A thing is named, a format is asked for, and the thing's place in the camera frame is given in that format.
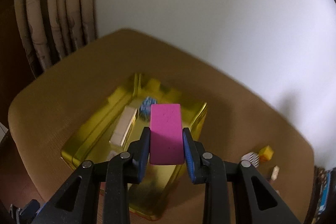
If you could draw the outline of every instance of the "white wall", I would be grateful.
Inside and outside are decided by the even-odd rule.
[[[333,0],[95,0],[99,36],[131,27],[231,75],[336,166]]]

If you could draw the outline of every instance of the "yellow cube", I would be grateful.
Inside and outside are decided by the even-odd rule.
[[[272,148],[268,145],[265,146],[264,148],[262,148],[259,151],[259,161],[260,162],[265,162],[265,161],[269,161],[271,160],[272,156],[273,156],[274,151],[272,150]]]

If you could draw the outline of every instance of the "wooden floor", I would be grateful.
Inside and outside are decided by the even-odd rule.
[[[22,208],[32,199],[44,203],[9,135],[0,147],[0,200],[9,209],[12,203]]]

